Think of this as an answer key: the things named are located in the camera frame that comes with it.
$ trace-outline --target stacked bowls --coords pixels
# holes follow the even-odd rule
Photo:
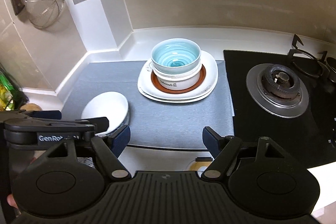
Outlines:
[[[201,49],[193,41],[172,38],[152,50],[152,69],[159,83],[169,90],[185,90],[200,78]]]

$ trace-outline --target light blue bowl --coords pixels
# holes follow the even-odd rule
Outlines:
[[[176,75],[196,68],[201,61],[201,49],[185,38],[164,40],[152,49],[154,67],[163,73]]]

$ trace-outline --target black glass cooktop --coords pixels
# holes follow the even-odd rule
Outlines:
[[[235,110],[235,136],[256,142],[268,136],[306,168],[336,161],[336,84],[313,79],[286,63],[286,55],[262,52],[224,51],[226,71]],[[312,59],[295,57],[306,70],[316,69]],[[281,118],[261,108],[246,88],[246,75],[258,64],[273,63],[291,68],[309,93],[307,110],[296,118]]]

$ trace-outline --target wire mesh strainer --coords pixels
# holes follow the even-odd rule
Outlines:
[[[26,0],[30,22],[39,29],[52,25],[60,16],[64,0]]]

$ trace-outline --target finger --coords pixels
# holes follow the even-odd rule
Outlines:
[[[12,194],[8,195],[7,202],[10,206],[17,208],[16,202],[15,202]]]

